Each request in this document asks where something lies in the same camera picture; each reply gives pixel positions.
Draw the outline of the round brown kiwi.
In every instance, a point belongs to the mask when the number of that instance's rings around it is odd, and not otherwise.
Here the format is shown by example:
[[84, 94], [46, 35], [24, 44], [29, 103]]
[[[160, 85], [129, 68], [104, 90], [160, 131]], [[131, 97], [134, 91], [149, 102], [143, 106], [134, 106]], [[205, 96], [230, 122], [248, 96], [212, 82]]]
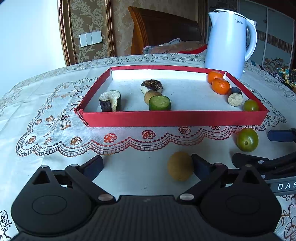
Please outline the round brown kiwi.
[[176, 181], [186, 181], [193, 174], [193, 161], [186, 152], [175, 152], [167, 163], [168, 173]]

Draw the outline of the green tomato fruit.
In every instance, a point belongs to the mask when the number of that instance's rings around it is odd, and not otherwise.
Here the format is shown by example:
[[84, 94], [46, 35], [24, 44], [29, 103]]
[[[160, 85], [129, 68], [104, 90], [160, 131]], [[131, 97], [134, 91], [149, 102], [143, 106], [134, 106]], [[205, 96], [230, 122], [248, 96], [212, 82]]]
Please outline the green tomato fruit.
[[249, 99], [243, 105], [244, 111], [259, 111], [259, 106], [256, 101]]
[[244, 152], [252, 152], [258, 146], [259, 138], [255, 130], [251, 128], [242, 129], [236, 138], [237, 147]]

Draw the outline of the dark sugarcane piece small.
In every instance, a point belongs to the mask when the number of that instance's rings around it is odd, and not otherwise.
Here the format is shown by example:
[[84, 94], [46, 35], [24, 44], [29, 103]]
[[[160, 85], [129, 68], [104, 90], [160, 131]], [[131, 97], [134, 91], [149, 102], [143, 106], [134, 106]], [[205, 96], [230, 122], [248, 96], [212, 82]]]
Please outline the dark sugarcane piece small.
[[243, 95], [238, 87], [231, 87], [227, 93], [227, 102], [231, 106], [238, 107], [243, 103]]

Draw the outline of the orange mandarin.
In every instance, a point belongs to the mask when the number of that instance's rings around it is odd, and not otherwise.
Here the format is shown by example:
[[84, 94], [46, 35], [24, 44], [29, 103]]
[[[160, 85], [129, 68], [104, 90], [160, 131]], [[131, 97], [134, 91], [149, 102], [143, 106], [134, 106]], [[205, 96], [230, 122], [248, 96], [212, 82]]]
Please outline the orange mandarin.
[[213, 80], [216, 78], [223, 78], [223, 74], [219, 71], [210, 71], [207, 75], [207, 81], [209, 84], [212, 84]]
[[226, 95], [230, 90], [230, 83], [223, 78], [215, 78], [211, 86], [212, 90], [220, 95]]

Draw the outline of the green cucumber piece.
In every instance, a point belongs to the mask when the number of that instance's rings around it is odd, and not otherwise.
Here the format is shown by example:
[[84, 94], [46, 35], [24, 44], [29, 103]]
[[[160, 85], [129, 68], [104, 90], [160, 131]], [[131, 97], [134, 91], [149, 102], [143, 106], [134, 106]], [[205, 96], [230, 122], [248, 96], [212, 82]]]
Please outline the green cucumber piece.
[[150, 111], [171, 110], [171, 101], [168, 97], [163, 95], [156, 95], [149, 99]]

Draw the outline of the brown kiwi fruit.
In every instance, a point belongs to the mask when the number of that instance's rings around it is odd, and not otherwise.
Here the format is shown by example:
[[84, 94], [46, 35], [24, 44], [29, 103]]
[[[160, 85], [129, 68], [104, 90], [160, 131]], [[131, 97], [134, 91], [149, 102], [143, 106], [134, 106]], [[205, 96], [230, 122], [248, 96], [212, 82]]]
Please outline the brown kiwi fruit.
[[154, 97], [154, 96], [160, 96], [161, 93], [159, 92], [156, 92], [156, 91], [153, 91], [153, 90], [150, 90], [148, 92], [145, 93], [144, 95], [144, 101], [147, 105], [149, 105], [149, 100]]

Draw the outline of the striped colourful bedding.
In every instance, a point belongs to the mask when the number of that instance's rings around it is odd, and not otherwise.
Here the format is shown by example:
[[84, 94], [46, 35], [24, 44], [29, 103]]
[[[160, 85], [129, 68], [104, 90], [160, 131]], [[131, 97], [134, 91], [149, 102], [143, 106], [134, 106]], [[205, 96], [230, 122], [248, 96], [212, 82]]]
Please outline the striped colourful bedding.
[[265, 71], [267, 74], [273, 76], [279, 80], [283, 85], [289, 88], [295, 93], [295, 76], [296, 70], [289, 70], [288, 66], [284, 64], [284, 60], [281, 58], [265, 58], [263, 65], [260, 65], [253, 60], [248, 60], [248, 63], [254, 65], [255, 67]]

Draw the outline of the red shallow cardboard tray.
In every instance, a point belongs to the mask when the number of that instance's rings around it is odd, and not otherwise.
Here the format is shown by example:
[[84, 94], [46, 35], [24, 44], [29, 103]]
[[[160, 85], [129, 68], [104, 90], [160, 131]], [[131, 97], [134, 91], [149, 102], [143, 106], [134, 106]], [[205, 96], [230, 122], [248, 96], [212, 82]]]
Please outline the red shallow cardboard tray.
[[[215, 93], [207, 81], [207, 68], [132, 65], [108, 68], [88, 90], [75, 114], [88, 127], [144, 126], [252, 126], [263, 123], [268, 110], [231, 106], [227, 96]], [[151, 111], [140, 86], [155, 79], [171, 101], [170, 111]], [[109, 90], [121, 94], [121, 111], [103, 112], [99, 96]]]

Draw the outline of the sliding wardrobe doors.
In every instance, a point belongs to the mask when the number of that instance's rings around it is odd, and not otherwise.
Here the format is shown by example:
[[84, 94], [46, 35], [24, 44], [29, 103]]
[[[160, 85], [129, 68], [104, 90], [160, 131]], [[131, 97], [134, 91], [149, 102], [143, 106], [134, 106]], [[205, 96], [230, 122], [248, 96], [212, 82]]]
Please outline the sliding wardrobe doors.
[[255, 21], [250, 60], [270, 69], [295, 69], [295, 1], [206, 1], [207, 12], [228, 9]]

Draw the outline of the white electric kettle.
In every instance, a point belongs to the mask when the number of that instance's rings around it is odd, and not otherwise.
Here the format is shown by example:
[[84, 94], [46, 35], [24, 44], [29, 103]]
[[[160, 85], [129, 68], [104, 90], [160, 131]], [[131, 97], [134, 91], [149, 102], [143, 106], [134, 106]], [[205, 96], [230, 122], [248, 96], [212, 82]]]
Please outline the white electric kettle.
[[205, 67], [227, 71], [240, 79], [244, 63], [255, 51], [257, 31], [253, 20], [226, 9], [209, 13], [212, 26]]

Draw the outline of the floral pillow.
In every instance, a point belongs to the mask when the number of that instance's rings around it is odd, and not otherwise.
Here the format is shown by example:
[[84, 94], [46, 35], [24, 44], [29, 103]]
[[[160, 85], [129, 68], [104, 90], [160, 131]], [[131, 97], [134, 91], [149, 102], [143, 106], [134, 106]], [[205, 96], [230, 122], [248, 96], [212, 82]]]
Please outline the floral pillow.
[[207, 44], [201, 41], [181, 41], [180, 38], [173, 39], [159, 46], [146, 46], [143, 54], [199, 54], [207, 49]]

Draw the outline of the wooden bed headboard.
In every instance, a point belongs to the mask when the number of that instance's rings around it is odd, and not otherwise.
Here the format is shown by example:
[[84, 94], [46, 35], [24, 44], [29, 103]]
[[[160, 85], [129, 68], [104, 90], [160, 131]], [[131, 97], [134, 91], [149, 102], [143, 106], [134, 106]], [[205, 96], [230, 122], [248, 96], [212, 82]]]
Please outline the wooden bed headboard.
[[150, 9], [128, 7], [134, 27], [131, 54], [142, 54], [146, 46], [158, 46], [179, 38], [200, 41], [202, 34], [196, 21]]

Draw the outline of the white wall switch panel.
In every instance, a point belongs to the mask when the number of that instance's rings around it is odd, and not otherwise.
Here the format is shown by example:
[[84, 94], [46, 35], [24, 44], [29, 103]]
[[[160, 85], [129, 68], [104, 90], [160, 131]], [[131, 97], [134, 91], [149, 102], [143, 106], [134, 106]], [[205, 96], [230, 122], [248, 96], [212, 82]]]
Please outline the white wall switch panel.
[[86, 47], [98, 43], [102, 43], [102, 34], [100, 31], [84, 33], [79, 35], [80, 47]]

